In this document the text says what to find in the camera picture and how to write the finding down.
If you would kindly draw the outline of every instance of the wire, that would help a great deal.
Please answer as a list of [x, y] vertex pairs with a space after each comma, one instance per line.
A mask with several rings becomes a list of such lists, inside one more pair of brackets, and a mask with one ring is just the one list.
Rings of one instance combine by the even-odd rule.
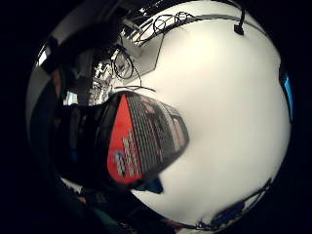
[[[160, 33], [165, 34], [168, 31], [174, 29], [175, 27], [183, 25], [189, 18], [194, 18], [194, 16], [186, 12], [178, 12], [175, 15], [164, 14], [158, 16], [156, 19], [151, 19], [151, 23], [148, 24], [148, 27], [144, 29], [144, 31], [138, 36], [138, 38], [134, 41], [134, 43], [142, 42], [143, 44], [144, 42], [149, 41], [150, 39], [152, 39], [153, 37], [157, 36]], [[171, 19], [175, 19], [174, 23], [168, 24], [167, 22]], [[153, 26], [153, 33], [147, 38], [140, 40], [142, 35], [150, 28], [150, 26]]]
[[117, 86], [117, 87], [115, 87], [115, 89], [123, 89], [123, 88], [125, 88], [125, 89], [131, 90], [131, 91], [136, 91], [136, 90], [139, 90], [139, 89], [145, 89], [145, 90], [149, 90], [149, 91], [152, 91], [152, 92], [156, 92], [154, 89], [142, 86], [142, 79], [141, 79], [141, 77], [139, 75], [139, 72], [137, 71], [137, 68], [135, 67], [135, 64], [134, 64], [133, 60], [130, 58], [129, 55], [126, 54], [126, 52], [122, 51], [122, 53], [126, 55], [127, 59], [131, 63], [132, 70], [134, 70], [136, 72], [137, 77], [139, 79], [139, 86]]

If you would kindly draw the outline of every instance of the black object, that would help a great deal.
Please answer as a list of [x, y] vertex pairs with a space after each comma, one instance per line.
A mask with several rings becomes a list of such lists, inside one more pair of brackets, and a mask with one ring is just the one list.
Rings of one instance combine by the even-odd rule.
[[186, 148], [178, 112], [150, 97], [119, 92], [102, 105], [62, 106], [51, 150], [59, 172], [87, 187], [163, 191], [155, 177]]

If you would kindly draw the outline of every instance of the black background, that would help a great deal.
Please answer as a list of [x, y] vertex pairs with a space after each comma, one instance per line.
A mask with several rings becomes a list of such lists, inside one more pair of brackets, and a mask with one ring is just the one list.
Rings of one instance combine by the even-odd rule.
[[[77, 232], [82, 223], [49, 193], [31, 160], [24, 125], [28, 77], [45, 38], [81, 1], [4, 1], [0, 14], [0, 232]], [[307, 1], [245, 0], [288, 68], [295, 114], [289, 153], [267, 196], [224, 233], [312, 233], [311, 20]]]

